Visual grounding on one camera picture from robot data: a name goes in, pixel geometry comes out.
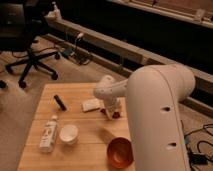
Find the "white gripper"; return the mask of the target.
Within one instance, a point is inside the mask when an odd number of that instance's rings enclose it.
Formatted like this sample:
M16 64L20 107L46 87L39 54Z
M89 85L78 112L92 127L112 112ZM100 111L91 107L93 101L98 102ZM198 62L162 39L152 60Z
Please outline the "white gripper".
M122 102L119 98L109 98L104 101L106 108L106 116L109 120L113 120L114 112L116 111L116 117L122 116Z

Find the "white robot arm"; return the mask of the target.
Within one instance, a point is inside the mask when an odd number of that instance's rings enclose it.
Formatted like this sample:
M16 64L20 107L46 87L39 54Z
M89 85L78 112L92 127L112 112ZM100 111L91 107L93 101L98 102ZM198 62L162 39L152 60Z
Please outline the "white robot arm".
M178 103L195 88L195 76L180 64L148 65L117 82L104 76L94 96L113 110L125 99L136 171L190 171Z

